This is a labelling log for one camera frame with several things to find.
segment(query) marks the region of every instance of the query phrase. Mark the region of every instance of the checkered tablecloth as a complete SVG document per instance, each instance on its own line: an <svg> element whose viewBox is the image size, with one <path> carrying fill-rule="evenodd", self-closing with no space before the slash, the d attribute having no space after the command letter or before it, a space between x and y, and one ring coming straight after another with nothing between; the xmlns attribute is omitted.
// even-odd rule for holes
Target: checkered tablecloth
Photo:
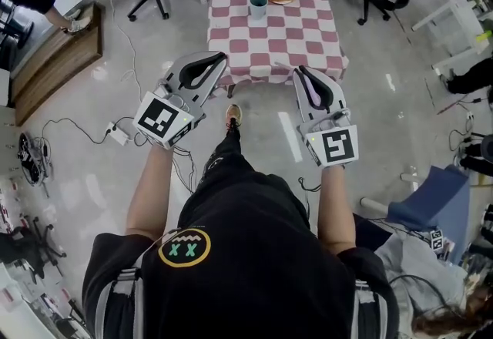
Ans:
<svg viewBox="0 0 493 339"><path fill-rule="evenodd" d="M229 64L220 86L248 82L290 83L292 72L277 65L307 65L335 80L348 60L337 36L328 0L269 2L267 16L249 17L249 0L210 0L209 50L225 52Z"/></svg>

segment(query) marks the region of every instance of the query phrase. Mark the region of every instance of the gray floor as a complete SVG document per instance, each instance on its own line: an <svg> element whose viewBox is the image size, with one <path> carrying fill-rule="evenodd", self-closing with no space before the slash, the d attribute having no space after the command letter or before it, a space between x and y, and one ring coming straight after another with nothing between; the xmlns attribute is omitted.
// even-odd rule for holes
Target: gray floor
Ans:
<svg viewBox="0 0 493 339"><path fill-rule="evenodd" d="M136 71L143 91L152 90L163 66L186 53L206 49L207 7L199 0L169 0L171 17L163 21L153 2L128 22L125 14L137 0L115 3L115 20L132 39ZM358 125L360 159L347 166L350 201L369 196L382 203L409 195L410 185L399 180L402 172L426 176L431 165L452 163L448 147L452 129L463 130L466 112L454 107L437 116L439 109L456 98L447 94L431 69L444 53L431 44L425 30L410 32L410 26L444 0L413 0L384 22L371 8L370 21L360 27L358 0L331 1L341 45L350 60L342 83L347 102ZM32 135L40 136L49 119L70 117L94 139L103 137L106 126L122 116L133 116L139 105L139 89L132 77L122 79L132 68L132 49L112 21L108 2L104 24L104 56L61 88L26 123ZM470 96L485 96L477 92ZM293 87L259 84L239 87L232 100L221 96L205 106L207 119L180 144L191 149L199 172L223 133L224 111L235 102L243 107L242 147L246 158L259 171L275 173L290 184L304 201L297 179L316 186L320 170L300 144L303 160L295 163L280 113L287 113L295 126L300 121ZM491 113L486 103L469 105L476 116L475 131L491 132ZM122 128L135 133L129 120ZM55 224L54 240L68 254L60 261L72 295L80 298L82 279L96 234L124 230L126 211L143 168L148 146L120 146L107 139L96 146L72 124L50 124L45 137L52 146L54 179L48 184L50 198L40 189L26 187L29 208L45 222ZM189 162L179 158L188 175ZM475 174L471 182L477 183ZM173 176L169 227L179 216L187 192ZM470 237L478 228L481 211L491 201L490 189L471 189ZM311 223L317 224L317 195L310 194Z"/></svg>

